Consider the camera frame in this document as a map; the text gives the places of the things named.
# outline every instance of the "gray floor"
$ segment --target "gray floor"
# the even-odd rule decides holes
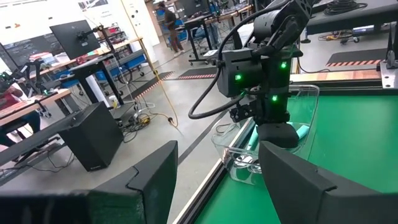
[[[311,44],[302,45],[302,50],[305,56],[301,59],[301,63],[304,69],[311,71],[325,68],[325,64],[333,53],[353,50],[380,49],[387,45],[386,35],[362,38],[359,44],[350,42],[347,45],[340,45],[340,43],[336,41],[319,42],[316,35],[311,36],[310,39],[312,40]],[[189,59],[189,50],[187,53],[172,60],[171,58],[173,58],[174,53],[170,49],[166,48],[164,43],[155,46],[155,52],[159,59],[155,64],[156,66],[159,66],[159,73],[174,71],[175,73],[172,75],[172,78],[176,78],[183,72],[192,68],[187,62]],[[194,64],[194,68],[205,66],[206,65],[201,63]],[[334,68],[334,70],[352,68],[353,67],[339,67]],[[148,72],[148,74],[144,77],[140,77],[138,73],[135,73],[134,79],[139,81],[150,80],[153,78],[153,74],[150,73],[148,68],[143,69],[145,72]],[[172,100],[177,112],[179,131],[169,125],[164,117],[158,116],[154,118],[146,129],[138,132],[137,138],[128,144],[121,145],[112,161],[112,164],[107,169],[96,172],[86,172],[78,160],[74,161],[70,166],[56,174],[30,169],[0,187],[0,191],[92,189],[131,167],[169,140],[178,141],[178,153],[181,155],[213,122],[215,117],[217,117],[217,115],[214,115],[206,119],[191,120],[187,115],[191,105],[197,100],[210,82],[211,80],[176,80],[163,82],[164,88]],[[143,85],[144,82],[134,82],[134,84],[139,87]],[[125,92],[125,94],[128,94],[128,90],[125,86],[119,84],[119,87],[123,92]],[[173,115],[159,85],[153,88],[144,97],[147,102],[155,103],[156,107],[151,109],[152,112],[165,113],[170,116]],[[81,98],[76,101],[81,105],[81,107],[84,107],[85,104],[83,101],[87,101],[87,99]],[[210,110],[226,101],[227,99],[218,93],[216,88],[214,88],[199,106],[197,112]],[[63,116],[55,105],[52,105],[49,108],[53,114],[53,118],[44,119],[43,127]],[[230,122],[231,120],[228,116],[225,116],[218,124],[226,124]],[[212,132],[210,132],[204,140],[199,143],[199,145],[178,167],[177,186],[169,216],[169,223],[172,223],[219,158],[214,145],[211,143],[211,135]],[[67,162],[69,155],[70,150],[66,147],[55,153],[52,156],[52,160],[54,163],[62,165]],[[44,160],[38,164],[37,168],[54,169],[48,160]]]

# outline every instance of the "black box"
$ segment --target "black box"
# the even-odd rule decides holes
[[[59,135],[87,171],[107,168],[123,141],[122,131],[103,102],[79,112],[70,128]]]

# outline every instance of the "green mat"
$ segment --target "green mat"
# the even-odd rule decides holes
[[[321,96],[309,161],[372,189],[396,192],[397,123],[398,96]],[[280,222],[265,188],[226,176],[196,223]]]

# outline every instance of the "clear plastic container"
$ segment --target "clear plastic container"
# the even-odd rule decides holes
[[[300,138],[298,147],[286,150],[308,160],[316,133],[320,90],[314,85],[291,85],[289,89],[293,93],[287,104],[290,113],[289,124],[298,133],[300,128],[308,131]],[[240,124],[230,124],[222,133],[216,128],[212,141],[233,180],[264,185],[258,160],[258,140],[251,142],[252,145],[249,146],[250,136],[255,127],[253,119],[249,118]]]

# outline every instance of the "hazard tape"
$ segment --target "hazard tape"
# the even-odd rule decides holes
[[[166,78],[168,78],[169,76],[173,75],[174,72],[170,72],[168,75],[166,75],[164,78],[161,78],[160,80],[165,80]],[[150,86],[148,89],[144,90],[140,95],[136,96],[134,99],[138,99],[140,97],[143,97],[146,93],[148,93],[151,89],[155,88],[155,86],[157,86],[159,84],[159,80],[153,84],[152,86]]]
[[[178,77],[177,79],[179,79],[179,80],[189,80],[189,79],[202,79],[202,78],[214,78],[214,77],[216,77],[216,74],[189,75],[189,76]]]
[[[381,60],[368,60],[368,61],[357,61],[357,62],[338,62],[328,63],[327,67],[339,67],[339,66],[352,66],[352,65],[377,65]]]

